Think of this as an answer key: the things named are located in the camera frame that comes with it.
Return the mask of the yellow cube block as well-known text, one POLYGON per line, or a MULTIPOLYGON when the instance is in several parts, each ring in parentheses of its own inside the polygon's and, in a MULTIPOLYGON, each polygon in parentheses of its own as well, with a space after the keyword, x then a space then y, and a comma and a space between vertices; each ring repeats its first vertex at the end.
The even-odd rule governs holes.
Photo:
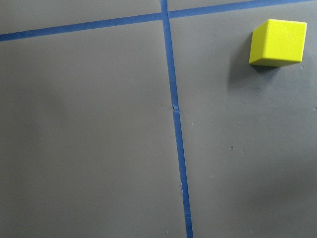
POLYGON ((269 19, 252 33, 249 64, 283 67, 303 59, 307 23, 269 19))

